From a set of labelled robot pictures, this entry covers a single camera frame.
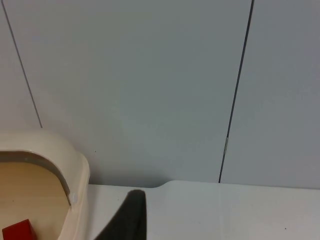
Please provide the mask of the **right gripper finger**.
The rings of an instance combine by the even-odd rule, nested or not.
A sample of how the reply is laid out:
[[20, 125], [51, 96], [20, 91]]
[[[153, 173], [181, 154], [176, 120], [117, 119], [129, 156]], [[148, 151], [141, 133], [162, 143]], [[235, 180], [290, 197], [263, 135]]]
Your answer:
[[109, 223], [97, 235], [97, 240], [146, 240], [147, 201], [143, 190], [128, 192]]

